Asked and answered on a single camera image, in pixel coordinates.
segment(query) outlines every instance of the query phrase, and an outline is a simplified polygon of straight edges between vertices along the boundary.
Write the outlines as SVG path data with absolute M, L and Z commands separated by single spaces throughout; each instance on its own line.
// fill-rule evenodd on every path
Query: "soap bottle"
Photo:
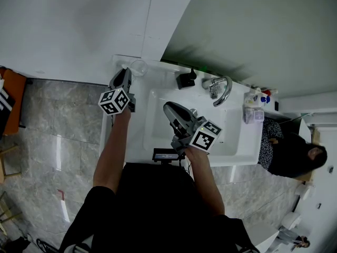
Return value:
M 264 96 L 264 94 L 259 93 L 259 94 L 251 94 L 246 96 L 244 99 L 244 105 L 245 107 L 250 107 L 250 108 L 261 108 L 264 106 L 266 103 L 270 102 L 270 97 Z

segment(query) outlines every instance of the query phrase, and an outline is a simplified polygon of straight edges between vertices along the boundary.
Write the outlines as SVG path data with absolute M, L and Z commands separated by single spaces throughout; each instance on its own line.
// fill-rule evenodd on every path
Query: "hand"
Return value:
M 116 114 L 116 120 L 128 122 L 130 118 L 131 118 L 131 111 L 128 106 L 125 107 L 122 113 Z
M 276 139 L 276 138 L 271 138 L 269 139 L 269 141 L 272 143 L 272 144 L 278 144 L 279 141 Z
M 185 149 L 185 153 L 191 163 L 204 161 L 204 160 L 208 161 L 207 153 L 198 148 L 189 146 Z

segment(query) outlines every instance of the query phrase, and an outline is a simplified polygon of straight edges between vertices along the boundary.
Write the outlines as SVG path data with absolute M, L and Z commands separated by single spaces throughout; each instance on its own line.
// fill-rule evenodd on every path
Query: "gray tile floor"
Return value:
M 23 173 L 0 185 L 0 192 L 6 190 L 23 212 L 5 223 L 11 239 L 28 232 L 34 240 L 60 246 L 92 186 L 102 123 L 97 101 L 104 90 L 58 81 L 33 80 L 27 85 L 22 109 L 26 129 L 0 141 L 1 148 L 19 144 L 18 151 L 5 157 L 5 165 L 7 173 Z M 292 210 L 298 181 L 273 176 L 258 165 L 212 170 L 226 214 L 243 219 L 247 227 L 260 221 L 278 227 Z M 40 251 L 31 244 L 25 252 Z

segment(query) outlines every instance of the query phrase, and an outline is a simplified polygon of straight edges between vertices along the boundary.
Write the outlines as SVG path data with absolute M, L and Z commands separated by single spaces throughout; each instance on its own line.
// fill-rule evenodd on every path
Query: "faucet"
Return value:
M 209 80 L 205 80 L 202 82 L 201 86 L 203 89 L 210 89 L 211 99 L 217 99 L 217 91 L 219 89 L 219 83 L 227 81 L 226 90 L 223 95 L 215 102 L 213 102 L 213 106 L 217 107 L 221 105 L 230 95 L 232 91 L 232 79 L 228 76 L 223 77 L 214 77 Z

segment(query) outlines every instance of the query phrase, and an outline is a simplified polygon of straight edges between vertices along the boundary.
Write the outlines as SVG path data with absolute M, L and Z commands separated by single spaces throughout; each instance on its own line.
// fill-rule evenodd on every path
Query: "small black device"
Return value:
M 181 161 L 185 159 L 185 153 L 178 155 L 174 149 L 154 148 L 152 160 L 154 162 L 171 163 L 172 161 Z
M 180 74 L 176 79 L 179 90 L 195 86 L 195 83 L 194 83 L 195 79 L 196 79 L 196 74 L 193 69 L 191 69 L 190 73 Z
M 58 250 L 51 246 L 50 244 L 46 243 L 45 241 L 42 241 L 40 239 L 36 239 L 36 244 L 38 248 L 44 252 L 44 253 L 58 253 Z

